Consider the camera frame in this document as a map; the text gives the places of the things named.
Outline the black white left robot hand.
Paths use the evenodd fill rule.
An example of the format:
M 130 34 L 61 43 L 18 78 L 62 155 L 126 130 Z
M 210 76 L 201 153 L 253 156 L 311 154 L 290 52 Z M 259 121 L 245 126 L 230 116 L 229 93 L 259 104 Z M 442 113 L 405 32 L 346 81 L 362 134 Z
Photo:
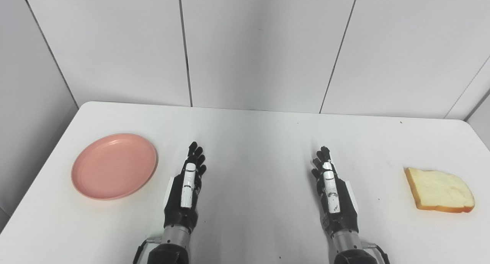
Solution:
M 202 176 L 206 172 L 206 165 L 204 165 L 206 157 L 203 154 L 203 148 L 198 146 L 197 142 L 192 142 L 189 145 L 189 151 L 187 159 L 182 166 L 181 172 L 173 179 L 173 185 L 170 189 L 167 204 L 164 209 L 165 222 L 164 226 L 169 225 L 181 225 L 187 228 L 190 232 L 194 231 L 198 221 L 198 212 L 196 210 L 198 195 L 202 188 Z M 194 177 L 194 187 L 191 193 L 191 206 L 182 207 L 182 187 L 184 187 L 185 169 L 188 163 L 192 163 L 196 166 L 196 173 Z

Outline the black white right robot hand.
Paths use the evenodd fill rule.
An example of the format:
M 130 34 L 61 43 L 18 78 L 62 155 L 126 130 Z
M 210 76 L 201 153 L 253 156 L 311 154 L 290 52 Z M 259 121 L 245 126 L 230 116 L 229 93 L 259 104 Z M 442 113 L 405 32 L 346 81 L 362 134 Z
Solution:
M 350 197 L 346 182 L 338 177 L 332 163 L 330 151 L 321 147 L 313 159 L 312 175 L 316 181 L 316 191 L 323 209 L 324 231 L 332 236 L 338 231 L 359 232 L 358 215 Z

